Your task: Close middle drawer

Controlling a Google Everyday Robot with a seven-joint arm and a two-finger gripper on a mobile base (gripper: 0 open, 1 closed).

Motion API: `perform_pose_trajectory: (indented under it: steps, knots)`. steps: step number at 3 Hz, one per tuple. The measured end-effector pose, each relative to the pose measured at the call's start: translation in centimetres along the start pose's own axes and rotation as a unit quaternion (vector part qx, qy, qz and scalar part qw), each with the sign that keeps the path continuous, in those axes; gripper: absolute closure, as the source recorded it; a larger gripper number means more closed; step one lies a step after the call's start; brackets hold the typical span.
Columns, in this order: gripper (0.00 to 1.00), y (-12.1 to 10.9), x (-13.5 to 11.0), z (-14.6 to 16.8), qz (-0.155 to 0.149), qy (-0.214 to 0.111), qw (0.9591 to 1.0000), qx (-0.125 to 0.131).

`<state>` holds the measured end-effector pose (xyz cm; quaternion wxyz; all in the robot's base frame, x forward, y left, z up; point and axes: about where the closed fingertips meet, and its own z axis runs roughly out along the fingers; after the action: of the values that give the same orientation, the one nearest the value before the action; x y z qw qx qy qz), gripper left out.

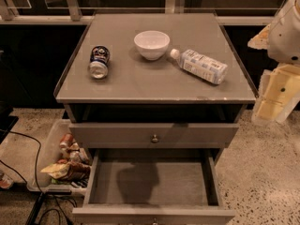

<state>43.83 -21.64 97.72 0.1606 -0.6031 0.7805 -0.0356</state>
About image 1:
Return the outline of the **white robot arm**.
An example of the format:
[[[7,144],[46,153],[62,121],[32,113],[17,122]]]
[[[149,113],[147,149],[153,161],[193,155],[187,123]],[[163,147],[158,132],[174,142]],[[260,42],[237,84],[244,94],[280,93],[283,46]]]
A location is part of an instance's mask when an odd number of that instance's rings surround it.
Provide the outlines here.
[[[300,94],[300,0],[288,0],[274,20],[247,45],[267,50],[277,61],[261,76],[259,96],[251,120],[255,124],[282,123],[299,102]]]

